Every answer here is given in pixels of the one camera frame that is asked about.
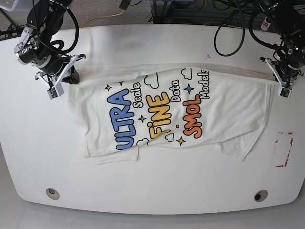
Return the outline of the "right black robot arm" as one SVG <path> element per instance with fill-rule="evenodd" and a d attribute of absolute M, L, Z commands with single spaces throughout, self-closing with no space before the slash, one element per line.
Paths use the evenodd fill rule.
<path fill-rule="evenodd" d="M 69 54 L 76 47 L 80 35 L 79 24 L 70 9 L 70 4 L 70 0 L 33 2 L 27 17 L 27 25 L 14 49 L 21 64 L 31 64 L 39 69 L 35 79 L 46 85 L 50 99 L 63 95 L 62 83 L 80 82 L 74 64 L 86 58 L 85 54 Z M 74 41 L 68 49 L 64 48 L 64 41 L 52 39 L 60 30 L 65 13 L 70 15 L 75 26 Z"/>

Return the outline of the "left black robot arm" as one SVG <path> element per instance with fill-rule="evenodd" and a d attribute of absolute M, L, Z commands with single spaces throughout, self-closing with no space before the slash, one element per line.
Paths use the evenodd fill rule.
<path fill-rule="evenodd" d="M 251 37 L 260 45 L 274 50 L 277 58 L 261 57 L 272 70 L 279 83 L 278 95 L 289 98 L 296 85 L 297 76 L 305 66 L 305 16 L 299 14 L 290 0 L 259 0 L 260 9 L 253 12 L 248 22 Z M 280 35 L 282 44 L 270 44 L 260 40 L 253 31 L 255 17 L 263 13 Z"/>

